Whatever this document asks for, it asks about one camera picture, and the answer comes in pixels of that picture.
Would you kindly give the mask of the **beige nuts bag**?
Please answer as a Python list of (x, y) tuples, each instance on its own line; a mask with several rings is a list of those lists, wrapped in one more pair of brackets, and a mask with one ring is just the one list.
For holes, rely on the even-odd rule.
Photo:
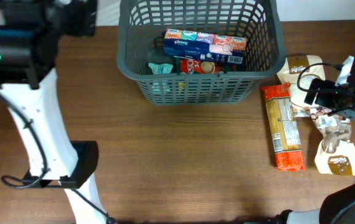
[(327, 113), (310, 118), (323, 136), (315, 155), (319, 173), (355, 176), (355, 145), (351, 142), (351, 120)]

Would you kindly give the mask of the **teal wet wipes pack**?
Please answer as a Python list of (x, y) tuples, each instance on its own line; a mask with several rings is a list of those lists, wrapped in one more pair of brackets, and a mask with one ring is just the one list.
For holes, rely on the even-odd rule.
[[(160, 75), (160, 74), (170, 74), (174, 66), (168, 63), (163, 63), (163, 64), (149, 63), (148, 67), (151, 69), (153, 75)], [(164, 93), (171, 91), (170, 84), (168, 83), (167, 80), (152, 82), (151, 89), (153, 93), (157, 95), (160, 95), (161, 91), (163, 91)]]

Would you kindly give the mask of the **green Nescafe coffee bag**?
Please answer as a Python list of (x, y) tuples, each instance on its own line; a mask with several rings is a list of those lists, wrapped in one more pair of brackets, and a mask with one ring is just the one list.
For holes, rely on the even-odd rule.
[(207, 62), (186, 58), (175, 58), (176, 72), (191, 74), (212, 74), (212, 73), (227, 73), (239, 72), (244, 70), (243, 65), (223, 64), (216, 62)]

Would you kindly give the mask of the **Kleenex tissue multipack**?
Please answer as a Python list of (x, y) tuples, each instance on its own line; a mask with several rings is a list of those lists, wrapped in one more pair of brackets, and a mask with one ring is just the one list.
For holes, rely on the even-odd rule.
[(167, 29), (163, 49), (164, 54), (172, 57), (241, 64), (247, 41), (245, 37)]

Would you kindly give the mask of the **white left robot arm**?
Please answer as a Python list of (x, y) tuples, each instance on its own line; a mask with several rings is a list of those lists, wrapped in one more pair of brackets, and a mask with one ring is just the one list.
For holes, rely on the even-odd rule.
[(0, 1), (0, 101), (29, 158), (23, 178), (2, 176), (12, 189), (62, 189), (77, 223), (113, 223), (95, 182), (95, 141), (69, 139), (57, 96), (62, 36), (92, 37), (96, 1)]

